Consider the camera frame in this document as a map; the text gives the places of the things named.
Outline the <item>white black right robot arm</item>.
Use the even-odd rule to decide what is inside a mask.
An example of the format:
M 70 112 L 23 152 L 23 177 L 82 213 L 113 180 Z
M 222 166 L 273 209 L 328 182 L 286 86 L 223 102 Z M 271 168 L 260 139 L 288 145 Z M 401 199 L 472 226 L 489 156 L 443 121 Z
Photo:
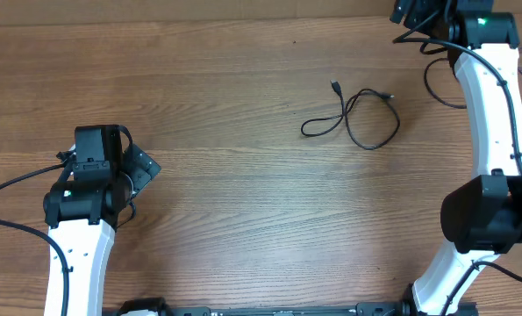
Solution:
M 426 272 L 393 305 L 396 315 L 474 315 L 462 296 L 481 271 L 522 243 L 522 102 L 519 36 L 490 1 L 398 1 L 402 43 L 446 52 L 461 85 L 473 145 L 469 182 L 441 205 L 443 243 Z

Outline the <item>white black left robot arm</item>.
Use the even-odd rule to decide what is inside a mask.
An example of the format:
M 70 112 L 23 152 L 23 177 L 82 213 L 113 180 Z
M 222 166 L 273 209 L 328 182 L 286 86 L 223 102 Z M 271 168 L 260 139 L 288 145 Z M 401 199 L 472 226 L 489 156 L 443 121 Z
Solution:
M 50 248 L 46 315 L 100 315 L 119 214 L 160 173 L 125 126 L 79 126 L 75 144 L 43 208 Z

